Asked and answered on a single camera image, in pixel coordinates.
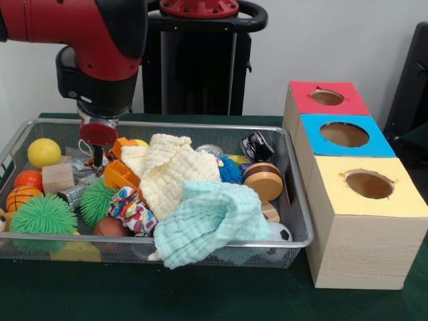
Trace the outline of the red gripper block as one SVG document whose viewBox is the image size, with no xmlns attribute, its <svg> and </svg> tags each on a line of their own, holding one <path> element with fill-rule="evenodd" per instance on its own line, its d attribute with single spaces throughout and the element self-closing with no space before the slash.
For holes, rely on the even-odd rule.
<svg viewBox="0 0 428 321">
<path fill-rule="evenodd" d="M 101 122 L 82 122 L 80 136 L 84 141 L 93 145 L 93 164 L 96 168 L 99 168 L 104 157 L 102 146 L 114 144 L 118 138 L 118 131 L 115 126 L 102 124 Z"/>
</svg>

